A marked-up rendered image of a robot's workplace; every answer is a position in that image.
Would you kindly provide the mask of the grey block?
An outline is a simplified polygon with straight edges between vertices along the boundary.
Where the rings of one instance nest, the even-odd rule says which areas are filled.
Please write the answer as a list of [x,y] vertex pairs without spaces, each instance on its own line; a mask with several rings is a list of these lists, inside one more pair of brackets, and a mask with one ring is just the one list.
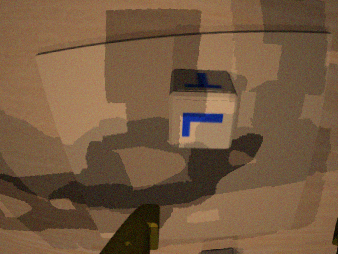
[[230,148],[237,102],[227,71],[174,69],[169,93],[169,146]]
[[202,251],[201,254],[234,254],[232,248]]

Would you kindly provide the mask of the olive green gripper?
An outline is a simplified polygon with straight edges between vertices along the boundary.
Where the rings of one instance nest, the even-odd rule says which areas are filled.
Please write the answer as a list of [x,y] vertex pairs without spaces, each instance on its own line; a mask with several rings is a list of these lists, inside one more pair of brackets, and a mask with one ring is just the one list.
[[[139,206],[124,221],[99,254],[150,254],[150,250],[158,249],[159,223],[159,205]],[[338,246],[338,218],[332,244]]]

